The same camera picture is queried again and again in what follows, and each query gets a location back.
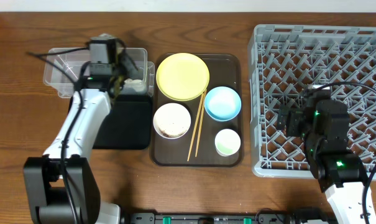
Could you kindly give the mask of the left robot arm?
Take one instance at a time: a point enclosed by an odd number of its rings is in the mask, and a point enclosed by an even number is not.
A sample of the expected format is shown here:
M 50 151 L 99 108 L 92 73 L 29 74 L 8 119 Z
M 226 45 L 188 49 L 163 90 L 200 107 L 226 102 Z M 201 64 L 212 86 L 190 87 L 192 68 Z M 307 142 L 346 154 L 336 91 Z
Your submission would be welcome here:
M 132 62 L 85 62 L 72 80 L 72 106 L 57 137 L 23 175 L 34 223 L 121 223 L 120 206 L 101 200 L 89 158 L 111 102 L 137 73 Z

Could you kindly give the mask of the light blue bowl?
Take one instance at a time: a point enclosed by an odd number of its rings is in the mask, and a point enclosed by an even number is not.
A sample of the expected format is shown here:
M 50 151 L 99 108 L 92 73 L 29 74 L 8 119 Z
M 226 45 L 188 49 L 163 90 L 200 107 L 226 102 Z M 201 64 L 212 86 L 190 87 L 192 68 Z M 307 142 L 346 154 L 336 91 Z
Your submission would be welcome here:
M 226 122 L 234 119 L 241 111 L 239 94 L 232 88 L 218 86 L 210 90 L 204 99 L 204 109 L 215 121 Z

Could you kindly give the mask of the white green cup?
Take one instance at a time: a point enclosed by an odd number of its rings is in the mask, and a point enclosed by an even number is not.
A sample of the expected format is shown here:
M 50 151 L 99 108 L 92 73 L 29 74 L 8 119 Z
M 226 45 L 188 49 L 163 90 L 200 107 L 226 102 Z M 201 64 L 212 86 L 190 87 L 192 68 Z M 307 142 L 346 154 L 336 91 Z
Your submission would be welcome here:
M 228 157 L 238 152 L 241 147 L 241 139 L 234 130 L 223 129 L 217 133 L 214 144 L 220 156 Z

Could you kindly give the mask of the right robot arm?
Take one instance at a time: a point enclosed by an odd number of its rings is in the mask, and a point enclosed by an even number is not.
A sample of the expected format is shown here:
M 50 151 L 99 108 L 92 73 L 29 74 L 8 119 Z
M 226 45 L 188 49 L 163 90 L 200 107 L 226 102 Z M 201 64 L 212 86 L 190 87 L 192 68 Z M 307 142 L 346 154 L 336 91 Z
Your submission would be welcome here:
M 370 177 L 359 156 L 347 147 L 349 124 L 347 105 L 321 90 L 301 108 L 281 106 L 276 128 L 303 140 L 310 172 L 338 223 L 376 223 Z

